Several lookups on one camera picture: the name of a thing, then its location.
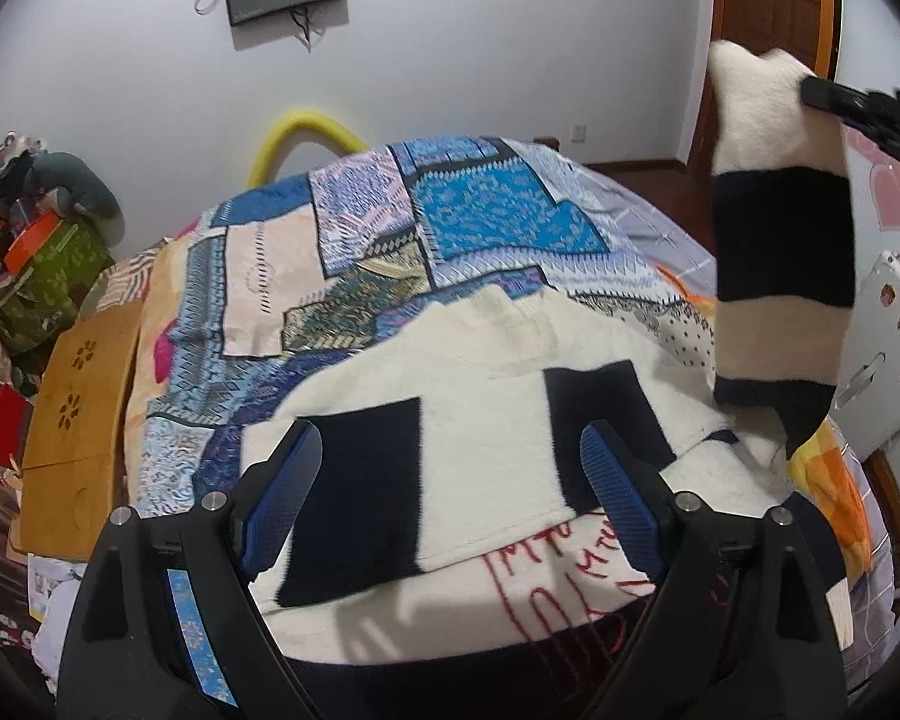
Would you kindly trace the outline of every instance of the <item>metal bolt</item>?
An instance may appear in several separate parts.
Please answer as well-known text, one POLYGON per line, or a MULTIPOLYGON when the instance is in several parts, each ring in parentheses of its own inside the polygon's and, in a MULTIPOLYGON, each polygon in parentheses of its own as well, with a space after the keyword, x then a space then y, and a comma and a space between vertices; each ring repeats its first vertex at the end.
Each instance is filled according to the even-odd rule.
POLYGON ((217 509, 222 509, 224 504, 226 504, 226 494, 221 493, 219 490, 207 493, 200 500, 200 505, 207 509, 208 512, 216 512, 217 509))
POLYGON ((133 517, 133 509, 130 509, 128 506, 121 506, 113 509, 110 513, 110 522, 114 525, 125 525, 127 522, 130 522, 130 517, 133 517))
POLYGON ((687 493, 684 491, 684 493, 677 493, 677 497, 674 498, 674 503, 677 504, 677 508, 682 512, 690 514, 690 512, 696 512, 701 507, 701 504, 703 504, 703 501, 701 501, 696 493, 687 493))
POLYGON ((789 509, 775 506, 773 509, 770 509, 770 519, 778 525, 790 525, 794 521, 794 516, 789 509))

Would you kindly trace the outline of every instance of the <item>sweater sleeve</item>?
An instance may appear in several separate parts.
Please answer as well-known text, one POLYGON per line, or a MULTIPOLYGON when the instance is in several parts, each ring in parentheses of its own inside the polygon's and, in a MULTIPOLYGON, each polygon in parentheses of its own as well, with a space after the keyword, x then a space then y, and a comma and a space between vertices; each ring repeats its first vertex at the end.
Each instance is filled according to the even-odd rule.
POLYGON ((776 410, 787 457, 830 408, 855 295, 840 119, 804 107, 810 71, 782 50, 710 49, 716 382, 720 404, 776 410))

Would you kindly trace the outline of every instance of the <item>blue patterned blanket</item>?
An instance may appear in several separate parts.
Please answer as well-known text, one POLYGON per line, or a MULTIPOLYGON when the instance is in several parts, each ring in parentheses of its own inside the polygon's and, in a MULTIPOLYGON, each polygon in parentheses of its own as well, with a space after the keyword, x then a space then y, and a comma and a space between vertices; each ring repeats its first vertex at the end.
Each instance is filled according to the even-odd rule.
POLYGON ((396 143, 248 191, 204 213, 165 394, 149 402, 141 514, 232 488, 245 426, 306 377, 400 332, 429 303, 487 284, 552 287, 634 317, 688 310, 546 146, 495 138, 396 143))

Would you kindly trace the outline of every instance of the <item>wooden door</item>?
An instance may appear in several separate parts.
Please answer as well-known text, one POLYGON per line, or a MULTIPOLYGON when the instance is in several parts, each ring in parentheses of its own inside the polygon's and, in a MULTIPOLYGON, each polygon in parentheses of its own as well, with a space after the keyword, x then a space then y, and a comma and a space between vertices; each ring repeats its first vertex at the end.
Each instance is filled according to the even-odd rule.
MULTIPOLYGON (((837 0, 714 0, 712 40, 731 40, 754 53, 780 47, 818 76, 832 77, 836 66, 837 0)), ((717 108, 709 80, 703 90, 690 151, 690 167, 710 177, 717 141, 717 108)))

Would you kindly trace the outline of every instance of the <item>yellow foam tube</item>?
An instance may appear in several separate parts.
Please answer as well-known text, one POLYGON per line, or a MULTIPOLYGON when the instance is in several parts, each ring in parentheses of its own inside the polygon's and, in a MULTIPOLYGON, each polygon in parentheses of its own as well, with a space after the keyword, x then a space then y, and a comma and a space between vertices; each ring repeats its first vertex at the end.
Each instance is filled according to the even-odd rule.
POLYGON ((257 158, 253 160, 253 167, 250 169, 250 178, 247 180, 247 186, 250 189, 274 180, 277 170, 276 160, 280 149, 283 148, 290 135, 293 135, 298 129, 311 129, 313 132, 319 133, 324 138, 336 143, 347 154, 356 154, 370 148, 342 124, 319 111, 310 108, 290 111, 281 117, 271 127, 271 131, 266 134, 264 145, 260 146, 257 158))

